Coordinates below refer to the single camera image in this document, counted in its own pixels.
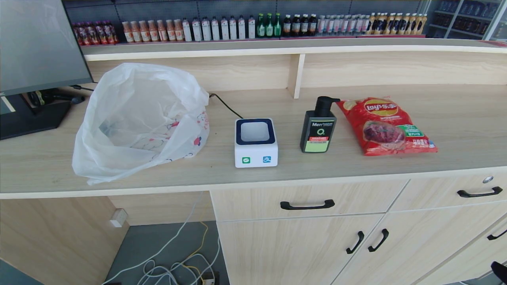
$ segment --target drawer handle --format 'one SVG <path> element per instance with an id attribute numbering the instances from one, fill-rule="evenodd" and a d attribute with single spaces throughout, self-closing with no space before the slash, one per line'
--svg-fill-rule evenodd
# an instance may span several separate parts
<path id="1" fill-rule="evenodd" d="M 355 246 L 354 246 L 354 248 L 352 250 L 350 249 L 350 247 L 347 248 L 347 254 L 348 255 L 354 253 L 354 251 L 357 249 L 357 247 L 361 244 L 361 242 L 365 238 L 365 234 L 363 234 L 362 231 L 358 231 L 357 235 L 359 236 L 359 240 L 357 241 L 357 243 L 355 244 Z"/>
<path id="2" fill-rule="evenodd" d="M 327 208 L 331 208 L 334 205 L 335 205 L 335 202 L 332 199 L 324 201 L 324 205 L 322 205 L 322 206 L 314 206 L 314 207 L 292 207 L 291 204 L 287 201 L 280 202 L 280 207 L 284 210 L 327 209 Z"/>
<path id="3" fill-rule="evenodd" d="M 489 240 L 494 240 L 494 239 L 497 239 L 497 238 L 499 238 L 499 237 L 503 236 L 505 233 L 507 233 L 507 230 L 504 230 L 504 231 L 503 231 L 503 233 L 501 233 L 501 234 L 499 234 L 499 235 L 497 235 L 497 236 L 494 236 L 494 235 L 490 234 L 490 235 L 488 235 L 488 239 L 489 239 Z"/>
<path id="4" fill-rule="evenodd" d="M 503 191 L 502 188 L 496 186 L 496 187 L 493 187 L 493 192 L 491 193 L 484 193 L 484 194 L 469 194 L 467 191 L 465 190 L 459 190 L 458 191 L 458 195 L 463 197 L 463 198 L 474 198 L 474 197 L 484 197 L 484 196 L 491 196 L 491 195 L 498 195 L 500 194 L 500 192 Z"/>
<path id="5" fill-rule="evenodd" d="M 380 241 L 380 243 L 378 244 L 378 246 L 377 246 L 377 247 L 369 246 L 369 247 L 368 247 L 368 251 L 369 251 L 369 252 L 371 252 L 371 253 L 372 253 L 372 252 L 376 251 L 376 250 L 377 250 L 377 249 L 378 249 L 378 248 L 379 248 L 379 247 L 380 247 L 380 246 L 381 246 L 381 245 L 385 242 L 385 240 L 386 240 L 386 239 L 387 239 L 387 237 L 389 236 L 389 232 L 387 231 L 387 229 L 383 229 L 383 230 L 382 230 L 382 234 L 383 234 L 384 236 L 382 237 L 382 240 Z"/>

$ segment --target drawer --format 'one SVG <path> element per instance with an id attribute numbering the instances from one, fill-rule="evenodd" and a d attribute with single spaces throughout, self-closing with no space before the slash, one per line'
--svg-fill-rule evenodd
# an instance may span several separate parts
<path id="1" fill-rule="evenodd" d="M 490 176 L 493 177 L 493 180 L 487 182 L 486 178 Z M 391 210 L 425 209 L 503 201 L 507 200 L 506 189 L 507 173 L 412 179 Z M 468 193 L 472 196 L 461 197 L 458 191 L 464 191 L 463 194 Z"/>
<path id="2" fill-rule="evenodd" d="M 216 220 L 236 221 L 386 212 L 406 183 L 396 180 L 210 192 Z M 281 202 L 299 208 L 283 209 Z"/>

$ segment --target plastic bag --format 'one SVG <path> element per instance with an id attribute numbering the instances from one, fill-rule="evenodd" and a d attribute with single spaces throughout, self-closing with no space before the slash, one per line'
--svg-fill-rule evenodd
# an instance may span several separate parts
<path id="1" fill-rule="evenodd" d="M 196 155 L 206 144 L 208 93 L 167 66 L 123 63 L 105 73 L 76 135 L 72 167 L 88 184 Z"/>

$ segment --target white cable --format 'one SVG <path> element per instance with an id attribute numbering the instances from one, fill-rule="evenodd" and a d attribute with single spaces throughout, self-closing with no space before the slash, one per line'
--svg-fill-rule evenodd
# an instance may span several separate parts
<path id="1" fill-rule="evenodd" d="M 105 285 L 106 283 L 109 283 L 111 282 L 113 279 L 115 279 L 116 277 L 118 277 L 118 275 L 120 275 L 122 272 L 125 272 L 125 271 L 128 271 L 130 269 L 134 269 L 134 268 L 137 268 L 145 263 L 148 263 L 152 258 L 154 258 L 155 256 L 157 256 L 160 252 L 162 252 L 164 250 L 164 248 L 166 248 L 166 246 L 168 246 L 178 235 L 179 233 L 182 231 L 183 227 L 187 224 L 187 222 L 189 221 L 190 217 L 192 216 L 192 214 L 194 213 L 194 209 L 195 209 L 195 206 L 197 205 L 197 203 L 201 200 L 202 198 L 202 193 L 199 195 L 199 199 L 197 199 L 197 201 L 195 201 L 194 205 L 192 206 L 192 211 L 190 212 L 190 215 L 187 217 L 187 219 L 185 220 L 185 222 L 183 223 L 183 225 L 179 228 L 178 232 L 176 233 L 176 235 L 174 237 L 172 237 L 172 239 L 170 239 L 157 253 L 155 253 L 154 255 L 152 255 L 151 257 L 147 258 L 145 261 L 137 264 L 137 265 L 134 265 L 132 267 L 129 267 L 129 268 L 125 268 L 123 270 L 121 270 L 120 272 L 116 273 L 115 276 L 113 276 L 112 278 L 110 278 L 109 280 L 106 280 L 104 283 L 102 283 L 102 285 Z"/>

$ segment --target red chip bag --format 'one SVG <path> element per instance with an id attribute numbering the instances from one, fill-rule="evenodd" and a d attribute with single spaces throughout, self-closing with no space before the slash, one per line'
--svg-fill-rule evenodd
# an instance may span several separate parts
<path id="1" fill-rule="evenodd" d="M 368 97 L 337 104 L 367 156 L 438 151 L 433 141 L 391 100 Z"/>

